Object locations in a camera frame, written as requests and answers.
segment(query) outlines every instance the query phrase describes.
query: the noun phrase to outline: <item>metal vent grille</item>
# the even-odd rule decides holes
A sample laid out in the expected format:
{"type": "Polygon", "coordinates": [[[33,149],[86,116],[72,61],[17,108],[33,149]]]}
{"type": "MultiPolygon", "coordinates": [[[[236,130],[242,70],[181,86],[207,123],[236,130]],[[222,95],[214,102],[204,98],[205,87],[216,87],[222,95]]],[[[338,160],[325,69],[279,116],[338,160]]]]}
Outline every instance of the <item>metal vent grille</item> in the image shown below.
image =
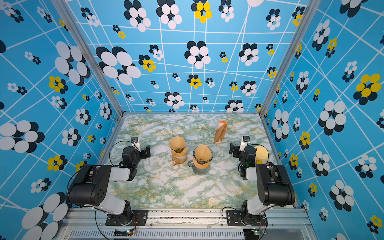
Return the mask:
{"type": "MultiPolygon", "coordinates": [[[[113,230],[102,230],[106,237],[113,239],[113,230]]],[[[244,239],[241,229],[138,229],[132,237],[115,237],[116,239],[244,239]]],[[[98,230],[74,229],[70,234],[70,240],[104,239],[98,230]]]]}

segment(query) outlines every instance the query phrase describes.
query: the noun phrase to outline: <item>blue patterned wall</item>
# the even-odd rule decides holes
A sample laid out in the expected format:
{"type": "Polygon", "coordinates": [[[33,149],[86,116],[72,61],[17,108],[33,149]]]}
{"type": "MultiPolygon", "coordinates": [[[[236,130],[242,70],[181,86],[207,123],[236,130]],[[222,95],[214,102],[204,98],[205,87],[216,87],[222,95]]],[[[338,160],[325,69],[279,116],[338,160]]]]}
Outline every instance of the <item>blue patterned wall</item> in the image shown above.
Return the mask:
{"type": "Polygon", "coordinates": [[[51,1],[0,0],[0,23],[0,239],[51,239],[118,116],[51,1]]]}
{"type": "Polygon", "coordinates": [[[66,2],[127,112],[257,111],[308,4],[66,2]]]}
{"type": "Polygon", "coordinates": [[[318,239],[384,239],[381,0],[322,0],[264,117],[318,239]]]}

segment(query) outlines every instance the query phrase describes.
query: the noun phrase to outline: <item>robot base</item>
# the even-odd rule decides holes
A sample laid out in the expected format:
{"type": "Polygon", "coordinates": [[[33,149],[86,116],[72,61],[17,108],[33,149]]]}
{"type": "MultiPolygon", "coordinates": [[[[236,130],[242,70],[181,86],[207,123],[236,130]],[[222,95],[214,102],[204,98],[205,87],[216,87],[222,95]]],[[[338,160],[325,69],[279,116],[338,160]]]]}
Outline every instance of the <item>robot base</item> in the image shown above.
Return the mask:
{"type": "Polygon", "coordinates": [[[230,227],[246,226],[246,227],[260,227],[268,226],[268,221],[264,215],[252,215],[248,213],[247,201],[245,200],[241,205],[241,214],[239,211],[227,210],[227,224],[230,227]]]}
{"type": "Polygon", "coordinates": [[[131,205],[125,201],[126,205],[122,214],[108,214],[106,226],[145,226],[147,222],[148,210],[131,210],[131,205]]]}

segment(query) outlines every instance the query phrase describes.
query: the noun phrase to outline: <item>marble tabletop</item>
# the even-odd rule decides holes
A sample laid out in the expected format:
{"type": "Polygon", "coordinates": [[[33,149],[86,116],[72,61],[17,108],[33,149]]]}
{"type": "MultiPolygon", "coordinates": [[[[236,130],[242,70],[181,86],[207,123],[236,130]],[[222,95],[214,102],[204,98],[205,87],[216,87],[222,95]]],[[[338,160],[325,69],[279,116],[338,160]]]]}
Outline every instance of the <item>marble tabletop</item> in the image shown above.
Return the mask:
{"type": "MultiPolygon", "coordinates": [[[[139,137],[141,148],[151,146],[151,157],[141,160],[132,181],[112,182],[108,191],[128,200],[132,208],[239,208],[257,194],[256,181],[243,180],[239,159],[228,154],[230,142],[240,145],[243,135],[264,145],[269,161],[276,163],[258,114],[128,114],[116,142],[139,137]],[[223,141],[213,143],[219,121],[228,122],[223,141]],[[187,142],[188,159],[173,166],[168,141],[181,136],[187,142]],[[213,151],[209,173],[196,175],[187,162],[201,143],[213,151]]],[[[122,160],[121,142],[111,151],[113,164],[122,160]]]]}

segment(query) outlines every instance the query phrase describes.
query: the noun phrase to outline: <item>brown paper filter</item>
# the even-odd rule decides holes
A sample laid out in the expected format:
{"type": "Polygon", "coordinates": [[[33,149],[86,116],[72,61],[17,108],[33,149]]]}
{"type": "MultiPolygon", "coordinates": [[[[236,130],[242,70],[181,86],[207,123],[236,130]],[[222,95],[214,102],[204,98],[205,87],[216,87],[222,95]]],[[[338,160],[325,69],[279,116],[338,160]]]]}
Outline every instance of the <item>brown paper filter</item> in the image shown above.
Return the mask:
{"type": "MultiPolygon", "coordinates": [[[[212,158],[212,153],[211,150],[209,149],[208,145],[201,144],[198,146],[195,150],[195,157],[197,160],[201,162],[208,161],[209,159],[212,158]]],[[[211,162],[207,162],[205,164],[199,164],[196,159],[193,160],[195,166],[200,169],[204,169],[209,166],[211,162]]]]}
{"type": "Polygon", "coordinates": [[[180,157],[183,156],[187,152],[187,143],[185,142],[184,138],[182,137],[173,137],[169,140],[168,146],[171,148],[171,153],[176,156],[180,157]]]}
{"type": "Polygon", "coordinates": [[[227,122],[220,121],[216,129],[214,142],[220,143],[223,140],[226,132],[227,132],[227,122]]]}

